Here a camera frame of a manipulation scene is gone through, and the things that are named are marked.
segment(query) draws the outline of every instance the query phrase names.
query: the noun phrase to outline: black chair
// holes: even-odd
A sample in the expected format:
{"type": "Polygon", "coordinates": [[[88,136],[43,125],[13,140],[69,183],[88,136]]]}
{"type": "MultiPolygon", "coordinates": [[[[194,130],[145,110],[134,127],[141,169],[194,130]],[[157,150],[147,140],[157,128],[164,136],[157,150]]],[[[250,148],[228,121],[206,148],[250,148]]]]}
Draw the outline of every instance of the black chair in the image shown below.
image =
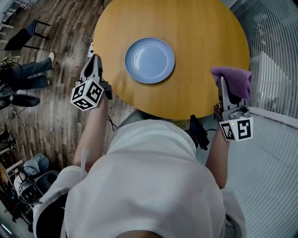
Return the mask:
{"type": "Polygon", "coordinates": [[[34,35],[42,37],[42,38],[47,39],[47,40],[50,39],[49,37],[43,36],[43,35],[38,34],[38,33],[35,32],[36,23],[40,23],[40,24],[43,24],[43,25],[46,25],[46,26],[51,26],[47,23],[44,23],[44,22],[41,22],[41,21],[38,21],[38,20],[32,21],[30,23],[30,25],[27,26],[27,28],[21,29],[18,33],[16,33],[16,35],[14,35],[9,40],[9,42],[5,46],[4,50],[20,50],[23,47],[39,50],[40,48],[25,45],[31,39],[31,37],[34,36],[34,35]]]}

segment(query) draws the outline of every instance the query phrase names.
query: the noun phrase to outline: white t-shirt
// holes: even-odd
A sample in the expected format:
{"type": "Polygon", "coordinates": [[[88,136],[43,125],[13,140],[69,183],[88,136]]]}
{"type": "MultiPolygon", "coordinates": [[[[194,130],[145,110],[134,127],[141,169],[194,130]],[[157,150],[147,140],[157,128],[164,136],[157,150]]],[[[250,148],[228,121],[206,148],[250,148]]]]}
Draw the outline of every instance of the white t-shirt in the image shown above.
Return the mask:
{"type": "MultiPolygon", "coordinates": [[[[47,203],[57,191],[71,188],[64,214],[69,238],[115,238],[131,230],[164,238],[218,238],[222,233],[223,193],[196,160],[189,135],[169,122],[146,120],[119,128],[107,154],[82,177],[80,182],[78,167],[62,170],[41,199],[47,203]]],[[[227,193],[227,207],[245,237],[241,209],[227,193]]],[[[34,220],[40,209],[35,208],[34,220]]]]}

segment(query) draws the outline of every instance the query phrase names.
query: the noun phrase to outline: plate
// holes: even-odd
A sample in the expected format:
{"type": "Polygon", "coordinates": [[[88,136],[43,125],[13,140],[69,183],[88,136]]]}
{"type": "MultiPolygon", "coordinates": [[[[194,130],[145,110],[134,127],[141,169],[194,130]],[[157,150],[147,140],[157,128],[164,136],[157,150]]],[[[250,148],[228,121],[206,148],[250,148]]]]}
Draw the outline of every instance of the plate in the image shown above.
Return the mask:
{"type": "Polygon", "coordinates": [[[174,69],[175,56],[161,39],[148,37],[133,43],[125,55],[125,67],[130,76],[144,84],[166,79],[174,69]]]}

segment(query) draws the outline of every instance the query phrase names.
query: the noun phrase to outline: plate rim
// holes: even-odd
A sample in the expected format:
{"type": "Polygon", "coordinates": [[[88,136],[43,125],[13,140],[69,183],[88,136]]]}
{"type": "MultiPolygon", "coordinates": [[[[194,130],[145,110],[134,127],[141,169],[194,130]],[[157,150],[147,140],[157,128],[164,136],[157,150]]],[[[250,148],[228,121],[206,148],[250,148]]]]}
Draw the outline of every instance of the plate rim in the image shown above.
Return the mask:
{"type": "Polygon", "coordinates": [[[134,43],[132,43],[132,44],[128,47],[128,49],[127,49],[127,51],[126,51],[126,53],[125,53],[125,57],[124,57],[124,65],[125,65],[126,72],[127,72],[127,73],[130,75],[130,77],[132,77],[135,81],[138,81],[138,82],[143,83],[143,84],[156,84],[156,83],[159,83],[159,82],[164,81],[164,80],[165,80],[166,78],[168,78],[169,75],[173,72],[174,67],[175,67],[175,62],[176,62],[175,54],[174,54],[174,51],[173,51],[173,49],[171,48],[171,46],[170,46],[167,42],[165,42],[164,40],[162,40],[162,39],[160,39],[160,38],[157,38],[157,37],[143,37],[143,38],[140,38],[140,39],[136,40],[134,43]],[[144,39],[156,39],[156,40],[160,40],[161,42],[165,43],[165,44],[169,47],[169,49],[171,50],[171,52],[172,52],[172,54],[173,54],[174,64],[173,64],[173,67],[172,67],[171,72],[170,72],[164,79],[162,79],[162,80],[160,80],[160,81],[158,81],[158,82],[152,82],[152,83],[144,83],[144,82],[141,82],[141,81],[135,79],[135,78],[130,74],[130,72],[128,71],[127,66],[126,66],[126,56],[127,56],[127,53],[128,53],[128,51],[129,51],[129,49],[130,49],[136,42],[141,41],[141,40],[144,40],[144,39]]]}

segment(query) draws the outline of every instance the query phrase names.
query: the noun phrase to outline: sneaker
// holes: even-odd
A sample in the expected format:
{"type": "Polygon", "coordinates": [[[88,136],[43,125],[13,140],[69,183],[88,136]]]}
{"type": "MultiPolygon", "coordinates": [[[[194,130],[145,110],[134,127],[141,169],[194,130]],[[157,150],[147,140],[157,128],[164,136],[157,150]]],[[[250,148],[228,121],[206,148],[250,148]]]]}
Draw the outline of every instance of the sneaker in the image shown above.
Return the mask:
{"type": "Polygon", "coordinates": [[[52,61],[52,67],[53,67],[54,60],[55,60],[55,54],[54,54],[54,52],[51,52],[48,57],[51,59],[51,61],[52,61]]]}

